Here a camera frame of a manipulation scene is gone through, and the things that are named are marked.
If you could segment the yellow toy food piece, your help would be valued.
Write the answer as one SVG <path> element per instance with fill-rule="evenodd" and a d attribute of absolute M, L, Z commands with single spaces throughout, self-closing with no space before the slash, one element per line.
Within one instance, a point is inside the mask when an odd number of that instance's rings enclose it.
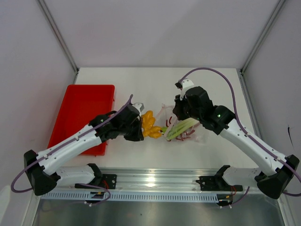
<path fill-rule="evenodd" d="M 155 121 L 153 111 L 147 111 L 142 115 L 143 137 L 159 138 L 162 136 L 161 127 L 155 126 Z"/>

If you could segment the clear zip top bag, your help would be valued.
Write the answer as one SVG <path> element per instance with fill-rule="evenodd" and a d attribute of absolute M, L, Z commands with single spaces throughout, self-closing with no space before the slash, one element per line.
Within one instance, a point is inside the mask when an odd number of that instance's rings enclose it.
<path fill-rule="evenodd" d="M 162 104 L 161 110 L 155 116 L 156 125 L 161 127 L 162 137 L 168 142 L 194 141 L 205 144 L 209 132 L 205 130 L 199 121 L 188 118 L 179 121 L 173 114 L 174 105 Z"/>

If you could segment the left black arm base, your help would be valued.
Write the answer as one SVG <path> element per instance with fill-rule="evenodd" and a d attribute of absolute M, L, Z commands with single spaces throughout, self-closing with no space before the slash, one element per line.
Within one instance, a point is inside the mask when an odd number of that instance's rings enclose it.
<path fill-rule="evenodd" d="M 102 177 L 95 177 L 88 185 L 98 186 L 102 188 L 116 189 L 117 175 L 116 174 L 103 174 Z"/>

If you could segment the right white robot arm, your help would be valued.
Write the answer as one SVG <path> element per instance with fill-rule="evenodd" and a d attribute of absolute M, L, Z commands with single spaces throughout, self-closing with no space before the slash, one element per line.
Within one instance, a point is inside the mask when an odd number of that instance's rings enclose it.
<path fill-rule="evenodd" d="M 183 121 L 193 118 L 207 130 L 223 137 L 251 158 L 257 168 L 235 168 L 224 165 L 215 175 L 215 186 L 225 190 L 229 186 L 257 187 L 263 194 L 278 199 L 295 176 L 300 160 L 293 154 L 286 156 L 249 132 L 227 107 L 213 105 L 200 86 L 180 86 L 175 97 L 173 113 Z"/>

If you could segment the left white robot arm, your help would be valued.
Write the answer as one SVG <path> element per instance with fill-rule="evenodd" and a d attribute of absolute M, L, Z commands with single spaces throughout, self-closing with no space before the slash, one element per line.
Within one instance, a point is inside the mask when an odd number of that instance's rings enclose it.
<path fill-rule="evenodd" d="M 34 194 L 44 195 L 57 186 L 98 188 L 103 175 L 94 163 L 83 167 L 63 165 L 84 151 L 118 136 L 128 141 L 143 141 L 143 109 L 142 103 L 127 104 L 117 112 L 96 116 L 80 131 L 55 146 L 38 153 L 27 151 L 24 154 L 24 167 Z"/>

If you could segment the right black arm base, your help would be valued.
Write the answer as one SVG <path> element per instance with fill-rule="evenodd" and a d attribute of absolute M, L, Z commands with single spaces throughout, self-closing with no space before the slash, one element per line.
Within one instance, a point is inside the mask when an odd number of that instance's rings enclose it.
<path fill-rule="evenodd" d="M 215 176 L 200 176 L 195 182 L 199 184 L 201 191 L 243 191 L 242 186 L 230 186 L 223 178 L 216 178 Z"/>

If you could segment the red plastic tray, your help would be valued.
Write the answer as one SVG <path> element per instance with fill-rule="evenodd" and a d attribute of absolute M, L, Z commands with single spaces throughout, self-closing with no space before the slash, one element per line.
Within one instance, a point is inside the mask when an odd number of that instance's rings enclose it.
<path fill-rule="evenodd" d="M 48 143 L 52 147 L 81 130 L 92 119 L 110 112 L 114 85 L 69 85 Z"/>

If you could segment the right aluminium frame post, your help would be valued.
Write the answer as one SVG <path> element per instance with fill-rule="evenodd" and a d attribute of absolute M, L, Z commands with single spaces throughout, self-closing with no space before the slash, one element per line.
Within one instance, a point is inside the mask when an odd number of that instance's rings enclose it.
<path fill-rule="evenodd" d="M 240 73 L 242 76 L 246 73 L 248 67 L 256 57 L 257 53 L 261 49 L 262 45 L 264 44 L 265 40 L 267 39 L 269 33 L 271 32 L 273 26 L 277 22 L 280 14 L 282 13 L 285 5 L 287 4 L 288 0 L 278 0 L 276 6 L 273 8 L 270 16 L 268 17 L 267 22 L 265 23 L 262 31 L 260 32 L 259 36 L 256 39 L 255 44 L 253 45 L 250 53 L 248 54 L 245 62 L 243 63 Z"/>

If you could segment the aluminium frame post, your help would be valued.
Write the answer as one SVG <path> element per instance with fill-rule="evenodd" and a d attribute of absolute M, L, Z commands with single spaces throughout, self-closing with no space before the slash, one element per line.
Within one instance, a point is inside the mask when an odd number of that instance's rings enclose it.
<path fill-rule="evenodd" d="M 280 14 L 282 13 L 285 5 L 287 4 L 288 0 L 278 0 L 276 6 L 273 8 L 270 16 L 268 17 L 267 22 L 265 23 L 262 31 L 260 32 L 259 36 L 256 39 L 255 44 L 253 45 L 250 53 L 248 54 L 245 62 L 243 63 L 240 73 L 242 76 L 246 73 L 248 67 L 256 57 L 257 53 L 261 49 L 262 45 L 264 44 L 265 40 L 267 39 L 269 33 L 271 32 L 273 26 L 277 22 Z"/>
<path fill-rule="evenodd" d="M 62 52 L 64 53 L 67 61 L 69 62 L 71 68 L 73 69 L 73 71 L 75 72 L 75 74 L 78 73 L 79 68 L 60 32 L 59 27 L 57 26 L 55 19 L 46 3 L 45 0 L 36 0 L 36 3 L 38 4 L 46 22 L 48 23 L 48 26 L 50 27 L 54 37 L 56 38 Z"/>

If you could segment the left aluminium frame post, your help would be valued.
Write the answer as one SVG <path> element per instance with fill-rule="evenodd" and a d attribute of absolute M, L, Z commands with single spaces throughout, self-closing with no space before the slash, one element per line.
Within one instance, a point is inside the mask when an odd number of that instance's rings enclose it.
<path fill-rule="evenodd" d="M 67 61 L 69 62 L 71 68 L 73 69 L 73 71 L 75 72 L 75 74 L 78 73 L 79 68 L 60 32 L 59 27 L 57 26 L 55 19 L 46 3 L 45 0 L 36 0 L 36 3 L 38 4 L 46 22 L 48 23 L 48 26 L 50 27 L 54 37 L 56 38 L 62 52 L 64 53 Z"/>

